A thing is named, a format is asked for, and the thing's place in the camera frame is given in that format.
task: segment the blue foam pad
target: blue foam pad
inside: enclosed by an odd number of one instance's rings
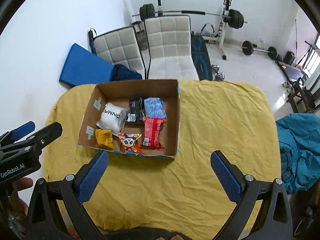
[[[20,126],[19,128],[15,129],[12,132],[11,140],[12,141],[19,141],[21,138],[25,137],[29,133],[33,132],[36,128],[36,125],[34,122],[27,122],[26,124]]]
[[[84,202],[89,201],[96,186],[98,185],[103,173],[105,172],[109,163],[109,156],[106,151],[101,151],[100,156],[97,158],[87,175],[78,187],[78,201],[82,205]]]
[[[232,175],[217,153],[213,152],[211,154],[210,163],[229,200],[239,204],[241,201],[241,186],[235,176]]]
[[[110,82],[114,65],[73,44],[64,63],[59,81],[70,85]]]

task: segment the black speaker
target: black speaker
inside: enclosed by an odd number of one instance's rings
[[[295,58],[296,57],[295,57],[294,53],[292,51],[288,51],[283,59],[283,62],[288,65],[292,65]]]

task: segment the yellow bedsheet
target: yellow bedsheet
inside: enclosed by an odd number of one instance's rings
[[[61,96],[49,122],[60,122],[61,138],[47,147],[49,181],[76,173],[96,151],[77,145],[94,85]],[[210,167],[221,150],[243,173],[258,180],[280,177],[280,153],[273,114],[263,93],[243,83],[180,82],[179,152],[174,161],[109,154],[109,166],[91,200],[84,204],[105,229],[137,226],[175,230],[194,240],[212,239],[235,204]],[[253,225],[257,204],[247,223]]]

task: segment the open cardboard box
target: open cardboard box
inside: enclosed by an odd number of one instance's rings
[[[99,129],[96,123],[100,120],[106,103],[111,102],[115,106],[128,108],[129,99],[132,96],[161,98],[164,102],[167,115],[167,122],[163,125],[159,136],[159,141],[164,146],[164,151],[143,148],[142,151],[144,154],[137,155],[174,158],[178,150],[180,118],[179,84],[178,81],[174,79],[117,81],[96,85],[84,114],[78,144],[92,149],[103,150],[97,147],[94,131],[95,129]],[[142,136],[138,139],[138,144],[141,145],[143,143],[143,125],[124,124],[121,133],[142,133]],[[114,153],[135,155],[132,152],[120,152],[121,142],[119,138],[114,135],[113,146],[116,149],[113,151]]]

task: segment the weight plate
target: weight plate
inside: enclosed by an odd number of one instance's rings
[[[250,41],[242,43],[242,51],[245,55],[250,56],[253,53],[253,44]]]
[[[228,20],[228,25],[231,28],[236,28],[238,26],[238,21],[239,21],[238,11],[231,9],[231,10],[229,10],[229,14],[228,15],[231,17]]]
[[[140,7],[140,10],[139,10],[140,19],[142,22],[144,22],[144,20],[148,18],[147,7],[148,5],[144,4],[142,7]]]
[[[143,17],[143,12],[142,11],[143,10],[142,10],[142,6],[141,6],[140,9],[139,9],[139,14],[140,14],[141,21],[144,22],[144,17]]]
[[[155,7],[153,6],[152,3],[147,4],[147,15],[148,15],[148,18],[155,17]]]
[[[280,54],[278,54],[276,61],[283,62],[283,58]]]
[[[268,51],[269,51],[269,53],[268,53],[269,57],[270,57],[272,60],[276,60],[276,58],[277,58],[277,56],[278,56],[278,53],[277,53],[276,48],[270,47],[270,48],[268,49]]]
[[[239,21],[238,21],[238,25],[236,27],[236,29],[240,29],[242,28],[243,24],[244,24],[244,19],[243,19],[243,15],[239,12],[238,12],[238,15],[239,15]]]

